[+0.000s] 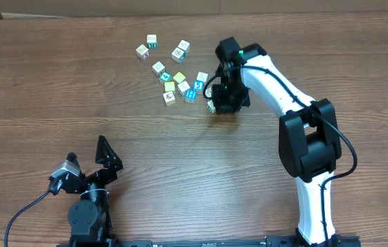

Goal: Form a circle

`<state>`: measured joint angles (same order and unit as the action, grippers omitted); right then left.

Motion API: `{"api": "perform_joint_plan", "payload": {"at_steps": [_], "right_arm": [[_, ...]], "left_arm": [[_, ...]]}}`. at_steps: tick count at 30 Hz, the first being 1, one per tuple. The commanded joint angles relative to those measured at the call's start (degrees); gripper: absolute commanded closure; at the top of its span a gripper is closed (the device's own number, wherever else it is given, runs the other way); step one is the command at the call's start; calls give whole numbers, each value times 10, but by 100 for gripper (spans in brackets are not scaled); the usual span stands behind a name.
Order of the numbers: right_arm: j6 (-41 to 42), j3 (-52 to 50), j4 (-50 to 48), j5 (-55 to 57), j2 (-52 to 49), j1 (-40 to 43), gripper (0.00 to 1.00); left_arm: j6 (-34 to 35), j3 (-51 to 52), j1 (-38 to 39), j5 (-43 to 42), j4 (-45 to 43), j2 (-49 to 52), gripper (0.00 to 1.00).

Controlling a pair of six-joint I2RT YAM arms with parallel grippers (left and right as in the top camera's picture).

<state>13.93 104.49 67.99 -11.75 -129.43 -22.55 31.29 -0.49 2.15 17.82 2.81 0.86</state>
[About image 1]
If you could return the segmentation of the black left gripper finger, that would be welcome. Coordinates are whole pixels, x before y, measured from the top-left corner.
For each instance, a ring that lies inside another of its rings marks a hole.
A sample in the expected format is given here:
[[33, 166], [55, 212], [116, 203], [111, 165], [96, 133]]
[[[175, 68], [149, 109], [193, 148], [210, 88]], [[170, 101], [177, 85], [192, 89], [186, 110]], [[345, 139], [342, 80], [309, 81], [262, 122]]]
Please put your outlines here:
[[110, 147], [109, 142], [103, 135], [99, 135], [98, 138], [95, 162], [115, 172], [123, 169], [122, 160]]
[[80, 172], [81, 171], [80, 164], [79, 164], [79, 161], [77, 159], [77, 155], [75, 153], [70, 152], [67, 155], [67, 158], [66, 158], [66, 168], [70, 172]]

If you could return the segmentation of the yellow block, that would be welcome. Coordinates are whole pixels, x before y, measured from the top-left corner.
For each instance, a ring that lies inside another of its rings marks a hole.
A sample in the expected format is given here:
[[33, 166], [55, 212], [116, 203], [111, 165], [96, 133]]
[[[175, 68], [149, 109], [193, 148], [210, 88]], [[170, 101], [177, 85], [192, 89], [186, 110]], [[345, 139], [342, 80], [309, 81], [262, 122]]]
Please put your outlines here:
[[175, 82], [169, 81], [164, 83], [165, 91], [166, 92], [174, 92], [175, 91]]
[[175, 82], [177, 82], [178, 84], [182, 83], [183, 81], [185, 81], [186, 79], [186, 76], [181, 73], [181, 72], [177, 72], [174, 76], [173, 76], [173, 80]]

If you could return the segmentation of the white block teal side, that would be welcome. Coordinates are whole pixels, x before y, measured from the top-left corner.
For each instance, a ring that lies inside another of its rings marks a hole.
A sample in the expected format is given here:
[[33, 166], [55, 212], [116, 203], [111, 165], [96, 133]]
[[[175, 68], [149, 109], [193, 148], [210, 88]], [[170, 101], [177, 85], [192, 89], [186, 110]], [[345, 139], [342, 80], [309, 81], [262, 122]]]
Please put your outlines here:
[[215, 106], [214, 106], [212, 100], [209, 100], [209, 101], [207, 102], [207, 108], [208, 108], [208, 110], [209, 110], [212, 114], [214, 114], [214, 113], [216, 112], [216, 108], [215, 108]]

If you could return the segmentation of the white acorn picture block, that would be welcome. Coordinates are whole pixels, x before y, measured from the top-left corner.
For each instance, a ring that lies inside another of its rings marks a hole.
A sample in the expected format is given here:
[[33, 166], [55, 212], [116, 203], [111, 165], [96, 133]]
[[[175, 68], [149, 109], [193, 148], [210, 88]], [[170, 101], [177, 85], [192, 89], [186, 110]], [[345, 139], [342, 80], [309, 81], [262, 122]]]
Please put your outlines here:
[[176, 103], [175, 95], [173, 91], [168, 91], [162, 94], [166, 106], [170, 106]]

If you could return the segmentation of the blue number five block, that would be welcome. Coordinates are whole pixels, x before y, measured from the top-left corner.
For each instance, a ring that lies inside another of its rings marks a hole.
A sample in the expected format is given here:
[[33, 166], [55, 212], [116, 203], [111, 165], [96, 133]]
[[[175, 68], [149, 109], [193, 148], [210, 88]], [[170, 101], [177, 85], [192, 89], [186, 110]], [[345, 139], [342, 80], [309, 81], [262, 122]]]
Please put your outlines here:
[[202, 82], [200, 80], [195, 80], [193, 83], [193, 90], [203, 91], [204, 90], [204, 82]]

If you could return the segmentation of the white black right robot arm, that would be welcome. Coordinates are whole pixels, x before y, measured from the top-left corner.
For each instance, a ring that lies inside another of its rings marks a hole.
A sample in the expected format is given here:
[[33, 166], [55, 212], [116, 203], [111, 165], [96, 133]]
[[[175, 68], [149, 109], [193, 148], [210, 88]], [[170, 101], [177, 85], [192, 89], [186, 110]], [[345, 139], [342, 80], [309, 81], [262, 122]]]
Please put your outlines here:
[[221, 81], [211, 87], [209, 108], [217, 114], [237, 113], [250, 106], [250, 91], [266, 103], [279, 120], [280, 161], [298, 190], [298, 243], [336, 246], [330, 180], [341, 145], [333, 105], [292, 85], [257, 43], [240, 47], [229, 37], [219, 42], [215, 54], [219, 60], [215, 75]]

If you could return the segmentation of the white block brown picture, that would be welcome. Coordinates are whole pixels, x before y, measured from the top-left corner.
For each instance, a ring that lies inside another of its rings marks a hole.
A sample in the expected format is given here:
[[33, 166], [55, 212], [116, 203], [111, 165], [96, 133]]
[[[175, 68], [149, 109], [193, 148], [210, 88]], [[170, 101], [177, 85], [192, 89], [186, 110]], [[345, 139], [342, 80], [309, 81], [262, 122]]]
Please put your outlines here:
[[208, 87], [206, 90], [205, 90], [205, 96], [207, 98], [211, 98], [212, 97], [212, 88], [211, 87]]

